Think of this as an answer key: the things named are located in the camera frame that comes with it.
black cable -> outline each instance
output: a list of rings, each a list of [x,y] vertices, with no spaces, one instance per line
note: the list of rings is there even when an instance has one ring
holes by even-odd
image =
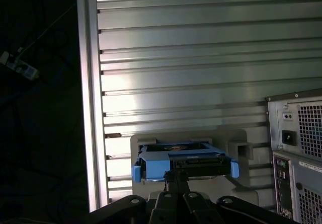
[[[28,168],[32,167],[31,163],[31,157],[30,157],[30,151],[28,146],[26,145],[26,142],[24,141],[24,128],[20,119],[19,110],[18,110],[18,104],[16,101],[14,101],[11,105],[12,112],[13,112],[13,120],[14,120],[14,127],[15,127],[15,139],[16,143],[20,146],[20,148],[23,150],[22,157],[25,160],[25,165]]]
[[[80,171],[77,172],[67,178],[65,178],[64,180],[58,182],[50,191],[50,194],[47,196],[47,200],[46,200],[46,212],[47,215],[49,216],[49,218],[56,223],[65,223],[63,220],[63,217],[61,215],[61,199],[62,196],[65,194],[64,190],[70,188],[69,185],[73,184],[73,181],[77,180],[79,177],[84,176],[84,171]],[[59,196],[58,199],[58,203],[57,205],[53,204],[53,201],[50,201],[50,198],[52,197],[53,194],[55,194],[55,197],[57,197],[57,191],[60,190],[61,191],[61,195]],[[52,206],[55,207],[55,215],[53,215],[53,213],[50,211],[49,208],[49,203],[52,204]]]
[[[56,175],[56,174],[53,174],[53,173],[50,173],[50,172],[47,172],[47,171],[39,170],[39,169],[36,169],[36,168],[30,168],[30,167],[27,167],[25,165],[21,165],[21,164],[18,164],[16,162],[13,162],[13,161],[6,160],[4,158],[0,158],[0,164],[10,166],[10,167],[19,168],[19,169],[23,169],[23,170],[28,171],[28,172],[33,172],[35,174],[48,176],[48,177],[51,177],[51,178],[54,178],[54,179],[59,179],[59,180],[63,179],[62,176],[59,176],[59,175]]]

dark background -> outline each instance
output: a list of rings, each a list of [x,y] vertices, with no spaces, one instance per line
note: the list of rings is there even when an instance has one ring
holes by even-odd
[[[71,6],[21,58],[39,80],[0,65],[0,221],[64,223],[88,211],[76,0],[1,0],[0,54],[33,42]]]

aluminum frame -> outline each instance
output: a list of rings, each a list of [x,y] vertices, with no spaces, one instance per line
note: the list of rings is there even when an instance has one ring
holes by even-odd
[[[77,0],[89,207],[109,202],[103,129],[96,0]]]

cable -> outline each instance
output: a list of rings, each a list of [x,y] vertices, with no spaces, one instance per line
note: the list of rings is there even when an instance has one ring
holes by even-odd
[[[27,221],[31,221],[32,223],[42,223],[42,224],[55,224],[53,222],[48,222],[48,221],[41,221],[41,220],[33,220],[33,219],[30,219],[30,218],[13,218],[13,219],[10,219],[10,220],[6,220],[4,222],[0,222],[0,223],[9,223],[11,221],[19,221],[19,220],[27,220]]]
[[[42,36],[44,36],[48,30],[50,30],[50,28],[52,26],[54,26],[62,17],[64,17],[73,7],[75,7],[76,4],[71,5],[62,15],[60,15],[54,22],[52,22],[37,38],[36,40],[34,40],[33,42],[31,42],[27,47],[25,47],[16,57],[16,62],[19,61],[19,59],[21,58],[21,56],[31,47],[33,46],[37,40],[39,40]]]

ventilation grille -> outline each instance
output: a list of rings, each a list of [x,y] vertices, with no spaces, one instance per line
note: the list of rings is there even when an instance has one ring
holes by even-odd
[[[321,196],[304,189],[299,197],[302,224],[322,224]]]
[[[301,148],[307,155],[322,157],[322,106],[301,106],[298,111]]]

